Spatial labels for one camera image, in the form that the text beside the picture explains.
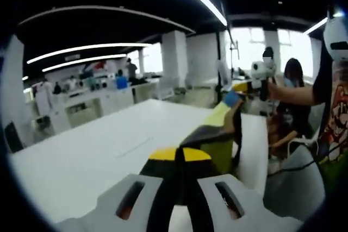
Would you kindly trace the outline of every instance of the white wall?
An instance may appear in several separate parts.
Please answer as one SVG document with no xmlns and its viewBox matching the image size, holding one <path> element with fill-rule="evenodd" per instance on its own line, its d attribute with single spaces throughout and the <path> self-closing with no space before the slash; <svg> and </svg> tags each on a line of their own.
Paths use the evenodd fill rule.
<svg viewBox="0 0 348 232">
<path fill-rule="evenodd" d="M 1 125 L 4 129 L 13 122 L 23 144 L 31 145 L 30 118 L 24 100 L 23 43 L 14 35 L 4 50 L 4 63 L 1 71 Z"/>
<path fill-rule="evenodd" d="M 190 81 L 194 84 L 218 77 L 216 61 L 218 59 L 218 45 L 216 34 L 205 34 L 188 37 L 187 55 Z M 226 54 L 225 34 L 220 34 L 221 58 Z"/>
<path fill-rule="evenodd" d="M 184 87 L 188 76 L 187 43 L 184 33 L 173 31 L 162 36 L 161 52 L 163 75 L 174 86 Z"/>
<path fill-rule="evenodd" d="M 121 58 L 118 60 L 115 60 L 115 64 L 116 64 L 116 70 L 123 70 L 123 74 L 127 74 L 128 70 L 126 70 L 126 65 L 127 65 L 127 58 Z"/>
<path fill-rule="evenodd" d="M 46 73 L 45 77 L 49 82 L 55 83 L 57 81 L 61 81 L 62 79 L 70 78 L 70 76 L 79 75 L 83 67 L 84 65 L 78 65 L 78 66 L 64 68 L 61 70 Z"/>
</svg>

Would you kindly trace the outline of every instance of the person in white shirt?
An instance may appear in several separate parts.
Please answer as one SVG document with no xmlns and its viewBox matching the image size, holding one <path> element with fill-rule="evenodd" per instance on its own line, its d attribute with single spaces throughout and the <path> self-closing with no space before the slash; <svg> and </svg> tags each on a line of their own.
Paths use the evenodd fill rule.
<svg viewBox="0 0 348 232">
<path fill-rule="evenodd" d="M 53 86 L 46 78 L 37 87 L 35 100 L 38 105 L 39 114 L 41 116 L 49 115 L 53 108 Z"/>
<path fill-rule="evenodd" d="M 77 81 L 76 81 L 75 77 L 74 77 L 74 76 L 71 76 L 71 77 L 70 77 L 70 80 L 68 80 L 69 91 L 75 90 L 75 88 L 76 88 L 76 83 L 77 83 Z"/>
</svg>

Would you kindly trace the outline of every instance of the office room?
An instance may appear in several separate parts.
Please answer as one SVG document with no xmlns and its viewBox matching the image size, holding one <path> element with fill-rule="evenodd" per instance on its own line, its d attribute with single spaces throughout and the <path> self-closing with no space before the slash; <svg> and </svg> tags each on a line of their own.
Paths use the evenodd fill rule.
<svg viewBox="0 0 348 232">
<path fill-rule="evenodd" d="M 29 226 L 305 228 L 346 151 L 339 3 L 5 2 L 2 162 Z"/>
</svg>

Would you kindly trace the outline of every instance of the black cable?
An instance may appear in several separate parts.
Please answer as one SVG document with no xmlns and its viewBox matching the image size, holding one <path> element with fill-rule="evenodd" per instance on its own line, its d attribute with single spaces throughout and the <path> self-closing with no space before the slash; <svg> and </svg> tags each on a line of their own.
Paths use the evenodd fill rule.
<svg viewBox="0 0 348 232">
<path fill-rule="evenodd" d="M 330 149 L 330 150 L 326 153 L 326 155 L 324 156 L 324 158 L 327 157 L 327 156 L 329 156 L 329 154 L 330 154 L 331 152 L 333 152 L 335 149 L 337 149 L 337 148 L 340 147 L 340 146 L 341 146 L 341 145 L 337 145 L 337 146 L 333 147 L 332 149 Z M 315 162 L 316 162 L 316 160 L 312 160 L 311 162 L 309 162 L 309 163 L 307 163 L 307 164 L 305 164 L 305 165 L 302 165 L 302 166 L 300 166 L 300 167 L 283 168 L 283 169 L 281 169 L 281 170 L 279 170 L 279 171 L 276 171 L 275 173 L 268 174 L 268 175 L 267 175 L 267 178 L 273 177 L 273 176 L 278 175 L 278 174 L 283 173 L 283 172 L 301 171 L 301 170 L 307 168 L 308 166 L 312 165 L 312 164 L 315 163 Z"/>
</svg>

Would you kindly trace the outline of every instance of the white table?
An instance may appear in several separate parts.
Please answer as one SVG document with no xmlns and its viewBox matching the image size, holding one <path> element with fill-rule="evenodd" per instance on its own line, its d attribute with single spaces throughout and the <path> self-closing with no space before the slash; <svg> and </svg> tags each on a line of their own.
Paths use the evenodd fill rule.
<svg viewBox="0 0 348 232">
<path fill-rule="evenodd" d="M 32 202 L 57 223 L 88 213 L 100 194 L 127 174 L 139 173 L 156 149 L 178 145 L 210 113 L 149 100 L 44 140 L 13 154 L 10 161 Z M 241 179 L 263 195 L 268 161 L 265 119 L 243 115 L 242 124 Z M 184 223 L 179 219 L 174 226 Z"/>
</svg>

